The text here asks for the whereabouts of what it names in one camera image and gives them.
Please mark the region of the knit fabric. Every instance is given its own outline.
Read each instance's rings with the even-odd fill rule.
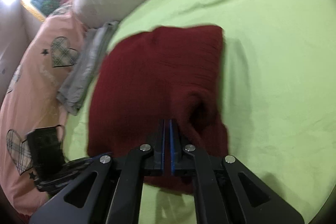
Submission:
[[[159,27],[121,41],[105,58],[92,96],[88,155],[126,155],[164,118],[176,118],[181,133],[210,155],[227,155],[216,105],[222,47],[222,29],[213,25]],[[191,191],[179,178],[145,181]]]

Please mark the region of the triangular cutout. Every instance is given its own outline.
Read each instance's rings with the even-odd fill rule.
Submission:
[[[83,208],[96,177],[97,172],[92,172],[64,197],[64,201],[77,208]]]
[[[269,201],[269,196],[257,187],[244,173],[238,173],[238,177],[252,207],[258,207]]]

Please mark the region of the folded garment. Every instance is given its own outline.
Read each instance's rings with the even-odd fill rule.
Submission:
[[[103,27],[90,29],[86,33],[85,46],[73,71],[63,82],[56,98],[65,109],[76,116],[85,99],[87,89],[98,73],[105,57],[106,47],[110,42],[118,22],[105,23]]]
[[[126,155],[163,118],[176,118],[181,133],[210,155],[227,155],[216,105],[222,47],[222,29],[213,25],[159,27],[120,42],[103,61],[92,96],[88,155]],[[145,181],[191,190],[175,177]]]

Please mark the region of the gray folded cloth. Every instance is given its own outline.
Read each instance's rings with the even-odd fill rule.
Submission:
[[[56,98],[74,116],[83,105],[92,79],[98,74],[107,45],[117,26],[118,22],[114,21],[105,23],[99,29],[88,30],[77,63],[58,90]]]

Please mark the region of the bed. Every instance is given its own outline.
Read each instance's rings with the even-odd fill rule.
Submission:
[[[158,25],[204,24],[225,30],[218,107],[230,153],[305,223],[327,223],[336,185],[336,1],[148,0],[120,23],[108,52]],[[68,116],[70,160],[86,155],[94,87],[95,80],[79,114]],[[139,223],[195,222],[192,196],[144,185]]]

